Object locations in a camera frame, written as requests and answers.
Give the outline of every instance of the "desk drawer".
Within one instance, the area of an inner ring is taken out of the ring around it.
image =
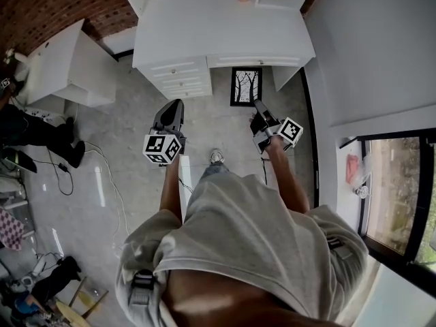
[[[266,55],[234,55],[234,56],[207,56],[209,68],[216,67],[245,67],[249,65],[277,65],[283,67],[299,67],[302,63],[300,57],[266,56]]]
[[[199,97],[203,95],[212,95],[210,86],[192,87],[190,89],[177,89],[162,92],[168,99]]]
[[[138,69],[153,83],[164,79],[185,77],[208,71],[206,57],[175,59],[152,65],[141,65]]]
[[[179,76],[178,78],[174,78],[174,79],[165,78],[160,81],[155,81],[153,82],[153,84],[161,92],[168,92],[168,91],[180,90],[180,89],[190,89],[192,87],[210,86],[211,76],[207,72],[204,74]]]

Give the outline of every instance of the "black pants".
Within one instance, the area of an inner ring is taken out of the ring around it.
[[[53,298],[67,284],[73,280],[78,279],[76,272],[76,262],[72,263],[67,257],[66,260],[57,268],[55,268],[49,277],[38,281],[32,289],[32,296],[34,296],[40,304],[45,305],[47,300]]]
[[[0,126],[3,141],[7,145],[37,145],[47,148],[68,162],[75,157],[72,142],[72,127],[58,127],[46,123],[7,104],[0,111]]]

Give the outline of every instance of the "gray t-shirt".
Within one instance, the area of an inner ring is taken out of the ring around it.
[[[262,288],[301,315],[334,320],[359,283],[367,253],[327,206],[289,212],[256,175],[214,174],[193,191],[183,225],[163,210],[127,238],[116,296],[137,326],[175,326],[160,299],[168,273],[202,270]],[[134,283],[143,269],[153,272],[148,287]]]

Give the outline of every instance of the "red object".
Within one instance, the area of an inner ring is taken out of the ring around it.
[[[355,155],[348,154],[347,156],[347,174],[345,180],[348,184],[351,184],[356,177],[359,169],[359,158]]]

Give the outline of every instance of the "white cable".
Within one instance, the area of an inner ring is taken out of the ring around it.
[[[73,123],[76,123],[76,120],[77,120],[77,114],[79,113],[79,103],[77,103],[77,105],[76,105],[76,115],[74,116],[74,121],[73,121]]]
[[[109,161],[108,161],[108,159],[106,158],[106,156],[104,156],[103,151],[102,151],[102,148],[100,148],[99,146],[97,146],[97,145],[95,145],[95,144],[92,144],[92,143],[90,143],[90,142],[85,142],[85,143],[87,143],[87,144],[89,144],[89,145],[91,145],[91,146],[94,146],[95,148],[97,148],[97,149],[100,150],[100,151],[96,151],[95,149],[91,149],[91,150],[89,150],[89,151],[85,151],[85,153],[94,152],[94,153],[97,153],[98,155],[100,155],[100,156],[103,157],[104,162],[105,162],[106,166],[108,167],[109,179],[110,179],[110,182],[112,183],[112,186],[114,187],[115,197],[118,196],[118,197],[120,198],[120,200],[121,200],[121,206],[122,206],[122,208],[123,208],[123,214],[124,214],[125,230],[126,230],[126,232],[127,232],[127,235],[130,235],[129,229],[127,228],[127,216],[126,216],[126,214],[125,214],[124,200],[123,200],[123,197],[121,196],[121,194],[120,194],[120,192],[119,192],[119,190],[118,190],[118,187],[115,185],[114,179],[113,179],[113,177],[112,177],[112,171],[110,170],[110,166],[109,166]],[[120,210],[119,210],[119,208],[118,208],[118,204],[117,204],[117,203],[116,203],[116,210],[117,210],[117,212],[118,212],[118,226],[116,227],[116,230],[115,230],[114,234],[112,235],[112,239],[113,239],[114,242],[115,242],[115,240],[114,240],[115,235],[116,235],[116,233],[119,231],[120,224],[121,224],[121,215],[120,215]]]

